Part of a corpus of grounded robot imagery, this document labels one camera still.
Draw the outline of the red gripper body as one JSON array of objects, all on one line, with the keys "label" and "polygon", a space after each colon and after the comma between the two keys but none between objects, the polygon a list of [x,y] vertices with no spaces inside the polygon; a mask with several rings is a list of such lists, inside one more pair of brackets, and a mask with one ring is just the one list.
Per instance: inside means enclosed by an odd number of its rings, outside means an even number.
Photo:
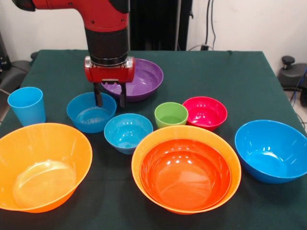
[{"label": "red gripper body", "polygon": [[105,81],[132,82],[135,73],[135,58],[127,57],[119,66],[105,67],[94,64],[90,56],[86,56],[84,59],[84,71],[88,81],[92,83]]}]

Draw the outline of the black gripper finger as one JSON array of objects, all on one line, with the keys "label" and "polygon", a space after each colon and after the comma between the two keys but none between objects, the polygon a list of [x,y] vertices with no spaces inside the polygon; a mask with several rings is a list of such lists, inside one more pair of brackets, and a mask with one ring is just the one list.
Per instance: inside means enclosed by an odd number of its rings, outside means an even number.
[{"label": "black gripper finger", "polygon": [[127,97],[126,84],[120,83],[119,85],[121,86],[121,93],[119,97],[120,106],[124,108],[126,106],[126,97]]},{"label": "black gripper finger", "polygon": [[100,91],[100,84],[99,83],[94,83],[94,96],[95,96],[95,102],[98,107],[103,106],[103,100],[101,96],[101,91]]}]

